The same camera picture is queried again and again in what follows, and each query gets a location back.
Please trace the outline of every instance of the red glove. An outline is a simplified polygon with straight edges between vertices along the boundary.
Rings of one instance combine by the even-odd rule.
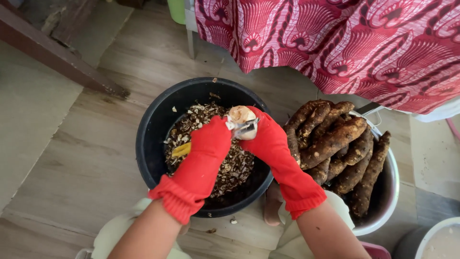
[[[318,207],[326,200],[324,190],[310,175],[304,173],[288,148],[284,130],[268,114],[248,106],[260,118],[253,140],[240,141],[240,146],[264,161],[280,184],[286,210],[296,220],[303,212]]]
[[[182,161],[173,177],[163,175],[148,197],[163,199],[163,207],[182,225],[204,205],[211,195],[217,173],[231,146],[231,131],[225,122],[214,116],[208,124],[190,134],[190,153]]]

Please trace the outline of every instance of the black plastic basin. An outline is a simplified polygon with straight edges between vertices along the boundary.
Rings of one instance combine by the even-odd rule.
[[[230,80],[214,77],[199,77],[180,82],[158,96],[147,108],[139,125],[136,137],[136,159],[142,178],[152,189],[160,177],[168,171],[165,144],[173,125],[195,103],[216,104],[230,108],[237,105],[256,106],[270,113],[266,104],[251,90]],[[212,92],[221,97],[214,98]],[[273,176],[267,164],[255,159],[254,168],[246,182],[236,190],[217,198],[207,198],[196,217],[222,217],[233,214],[251,204],[268,188]]]

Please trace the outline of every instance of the white liquid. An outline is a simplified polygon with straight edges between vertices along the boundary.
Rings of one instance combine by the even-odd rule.
[[[460,258],[460,226],[444,227],[428,240],[422,259]]]

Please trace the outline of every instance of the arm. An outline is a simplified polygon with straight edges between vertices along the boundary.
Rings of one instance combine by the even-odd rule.
[[[286,210],[297,221],[305,242],[317,259],[369,259],[358,239],[335,210],[326,194],[291,156],[286,133],[270,116],[248,106],[260,121],[255,139],[241,141],[243,149],[267,163],[280,184]]]
[[[371,259],[350,228],[327,202],[300,215],[297,225],[317,259]]]
[[[166,258],[181,225],[204,205],[231,146],[226,119],[215,116],[191,133],[191,149],[173,177],[163,175],[149,191],[152,203],[115,245],[109,259]]]
[[[108,259],[166,258],[181,226],[165,211],[161,200],[154,200],[118,241]]]

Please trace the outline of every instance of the red patterned fabric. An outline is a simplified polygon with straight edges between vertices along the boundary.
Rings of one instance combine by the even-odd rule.
[[[426,114],[460,95],[460,0],[195,0],[241,70],[290,66],[325,94]]]

